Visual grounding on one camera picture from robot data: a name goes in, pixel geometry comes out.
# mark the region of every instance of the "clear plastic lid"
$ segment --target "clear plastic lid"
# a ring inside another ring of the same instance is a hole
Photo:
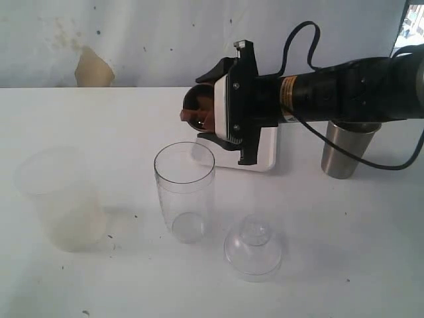
[[[282,243],[268,222],[257,215],[245,217],[228,233],[225,258],[235,274],[248,282],[269,280],[282,261]]]

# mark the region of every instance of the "small metal cup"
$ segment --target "small metal cup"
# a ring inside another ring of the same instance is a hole
[[[327,139],[337,146],[362,157],[374,134],[380,129],[380,123],[342,123],[329,121]],[[321,167],[329,176],[347,179],[355,171],[358,161],[345,156],[333,147],[325,144]]]

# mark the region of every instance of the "white table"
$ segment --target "white table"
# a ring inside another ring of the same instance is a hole
[[[153,159],[195,138],[178,117],[186,91],[0,89],[1,317],[423,316],[424,156],[402,172],[359,166],[335,180],[320,168],[323,143],[286,124],[276,168],[217,170],[215,230],[179,244],[160,214]],[[366,157],[403,162],[422,126],[383,125]],[[110,216],[85,253],[55,249],[12,181],[25,158],[62,144],[85,152]],[[227,231],[254,211],[285,242],[278,276],[263,284],[234,278],[223,262]]]

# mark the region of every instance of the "black cable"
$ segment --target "black cable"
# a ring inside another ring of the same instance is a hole
[[[284,74],[284,71],[286,70],[286,64],[287,64],[287,58],[288,58],[288,50],[289,50],[290,44],[292,43],[292,40],[294,39],[294,37],[296,36],[296,34],[302,28],[306,27],[307,25],[313,25],[315,27],[315,36],[313,37],[313,41],[311,43],[311,47],[309,48],[309,52],[308,52],[308,55],[307,55],[307,63],[308,63],[308,65],[313,70],[318,70],[319,69],[319,68],[317,68],[315,66],[312,66],[311,61],[312,61],[313,53],[315,52],[315,49],[317,48],[317,45],[318,45],[318,42],[319,42],[319,37],[321,35],[321,31],[319,30],[319,26],[316,25],[314,22],[312,22],[312,21],[305,21],[305,22],[301,23],[300,25],[298,25],[297,27],[295,27],[293,29],[293,31],[290,33],[290,35],[288,36],[288,39],[286,41],[286,44],[284,45],[282,67],[281,67],[281,69],[280,69],[280,71],[278,73],[269,75],[270,78],[280,77],[280,76],[282,76]],[[392,66],[393,60],[394,60],[394,58],[396,56],[398,56],[400,54],[405,54],[405,53],[414,53],[414,52],[417,52],[417,51],[423,50],[423,49],[424,49],[424,44],[422,44],[420,46],[406,46],[404,48],[399,49],[390,58],[390,63],[388,65],[387,71],[382,76],[382,78],[380,79],[380,81],[378,81],[377,85],[374,87],[374,89],[372,89],[372,91],[375,91],[376,89],[378,89],[380,87],[381,83],[383,83],[383,81],[385,80],[386,76],[388,75],[388,73],[390,71],[390,67]],[[299,123],[301,123],[307,130],[309,130],[315,136],[317,136],[318,138],[320,138],[323,142],[325,142],[326,144],[328,144],[329,146],[331,146],[335,150],[341,152],[345,156],[348,156],[349,158],[351,158],[353,160],[356,160],[356,161],[360,162],[361,164],[365,164],[365,165],[367,165],[369,167],[373,167],[375,169],[392,170],[392,171],[398,171],[398,170],[406,169],[410,165],[412,165],[412,163],[414,163],[414,161],[417,159],[417,157],[418,157],[419,153],[421,152],[421,149],[423,148],[423,145],[424,145],[424,130],[423,130],[423,132],[421,133],[421,136],[419,137],[417,146],[415,147],[415,150],[414,150],[411,158],[409,158],[407,160],[407,162],[405,162],[404,164],[400,164],[398,166],[386,166],[386,165],[383,165],[383,164],[375,164],[375,163],[373,163],[371,161],[367,161],[365,159],[362,159],[361,157],[355,156],[351,152],[349,152],[349,151],[341,148],[340,146],[337,146],[335,143],[331,142],[325,136],[323,136],[318,131],[316,131],[314,128],[312,128],[311,125],[309,125],[308,123],[306,123],[306,121],[304,121],[300,116],[297,116],[296,113],[294,111],[292,111],[289,107],[286,107],[285,105],[282,105],[282,107],[283,107],[283,109],[285,111],[287,111],[290,115],[292,115],[295,119],[297,119],[297,121]]]

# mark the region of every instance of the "translucent white cup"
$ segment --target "translucent white cup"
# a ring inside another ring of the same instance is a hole
[[[44,232],[61,250],[84,249],[105,232],[106,216],[87,175],[83,155],[72,147],[43,150],[15,172],[16,186],[34,203]]]
[[[212,152],[195,142],[171,144],[155,157],[154,172],[168,230],[182,243],[201,240],[214,206]]]

